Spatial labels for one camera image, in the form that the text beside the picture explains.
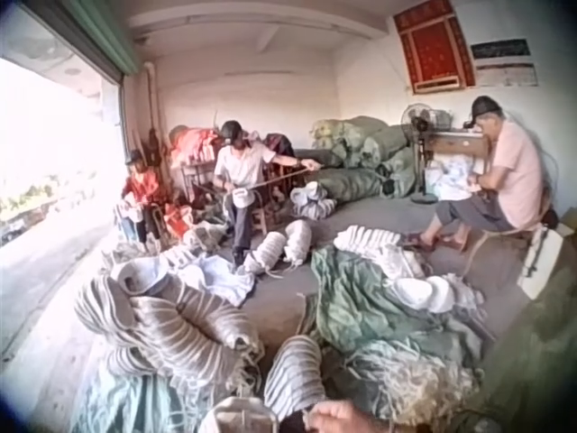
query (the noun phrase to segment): black cap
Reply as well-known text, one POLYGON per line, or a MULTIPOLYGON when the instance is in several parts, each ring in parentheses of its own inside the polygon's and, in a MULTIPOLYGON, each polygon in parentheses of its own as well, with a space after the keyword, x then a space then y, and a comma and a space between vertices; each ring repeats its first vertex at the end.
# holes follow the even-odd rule
POLYGON ((139 151, 138 149, 134 149, 131 150, 130 153, 128 154, 128 156, 126 157, 126 165, 132 165, 137 161, 142 161, 143 157, 142 157, 142 152, 139 151))
POLYGON ((499 103, 493 99, 492 97, 488 97, 483 95, 481 97, 477 97, 474 101, 472 101, 471 107, 471 118, 470 122, 465 122, 463 125, 467 129, 471 129, 474 127, 475 122, 477 121, 477 117, 480 115, 486 115, 487 113, 496 113, 501 114, 503 109, 499 105, 499 103))
POLYGON ((220 129, 220 136, 224 138, 225 144, 232 144, 242 134, 243 127, 236 120, 224 122, 223 127, 220 129))

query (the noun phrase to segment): concrete floor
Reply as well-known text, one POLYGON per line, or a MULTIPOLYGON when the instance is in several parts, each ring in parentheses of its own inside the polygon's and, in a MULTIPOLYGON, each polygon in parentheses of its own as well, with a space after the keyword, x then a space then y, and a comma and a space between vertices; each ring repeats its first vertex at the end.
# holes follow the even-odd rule
POLYGON ((97 202, 49 216, 0 248, 0 337, 3 365, 30 334, 61 283, 112 229, 97 202))
MULTIPOLYGON (((329 219, 314 223, 313 230, 317 244, 330 242, 351 224, 415 232, 426 226, 432 213, 432 207, 406 200, 370 198, 339 208, 329 219)), ((88 258, 59 290, 0 377, 3 392, 22 416, 51 431, 67 429, 78 385, 94 373, 105 350, 105 345, 78 322, 72 309, 75 291, 90 277, 97 259, 96 254, 88 258)), ((435 272, 458 272, 465 257, 438 249, 428 259, 435 272)), ((485 327, 495 336, 501 335, 529 302, 515 284, 520 267, 515 249, 504 242, 487 243, 473 266, 471 283, 487 297, 485 327)), ((246 301, 243 309, 268 348, 265 369, 276 349, 296 331, 304 305, 299 294, 314 293, 316 287, 315 276, 305 265, 285 274, 282 280, 262 278, 246 301)))

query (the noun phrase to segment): white t-shirt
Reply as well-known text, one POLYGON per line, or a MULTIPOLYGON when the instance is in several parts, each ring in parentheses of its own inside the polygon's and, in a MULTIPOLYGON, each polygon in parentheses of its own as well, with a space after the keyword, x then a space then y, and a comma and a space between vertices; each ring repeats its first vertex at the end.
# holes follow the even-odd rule
POLYGON ((239 188, 250 188, 264 181, 262 164, 268 164, 276 155, 259 142, 252 142, 251 147, 246 147, 240 158, 233 155, 233 146, 225 146, 216 158, 215 176, 239 188))

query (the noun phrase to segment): wooden desk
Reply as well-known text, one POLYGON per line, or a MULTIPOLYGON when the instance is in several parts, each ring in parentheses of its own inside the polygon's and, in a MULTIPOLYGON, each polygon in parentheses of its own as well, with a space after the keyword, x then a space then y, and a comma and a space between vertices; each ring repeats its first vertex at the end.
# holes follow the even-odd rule
POLYGON ((470 155, 483 160, 483 171, 487 171, 490 159, 490 140, 487 136, 468 131, 429 133, 425 137, 425 152, 470 155))

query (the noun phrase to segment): wooden stick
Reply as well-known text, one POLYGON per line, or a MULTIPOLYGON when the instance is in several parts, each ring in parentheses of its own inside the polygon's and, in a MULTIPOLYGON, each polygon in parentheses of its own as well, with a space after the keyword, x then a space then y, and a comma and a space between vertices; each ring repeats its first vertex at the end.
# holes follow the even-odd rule
POLYGON ((266 180, 264 182, 261 183, 257 183, 256 185, 251 186, 248 189, 257 189, 260 187, 265 187, 267 185, 270 185, 271 183, 277 182, 279 180, 283 180, 283 179, 288 179, 288 178, 292 178, 293 176, 297 176, 298 174, 305 174, 310 172, 309 169, 303 169, 303 170, 299 170, 299 171, 295 171, 294 173, 290 173, 290 174, 285 174, 284 176, 279 176, 277 178, 271 179, 271 180, 266 180))

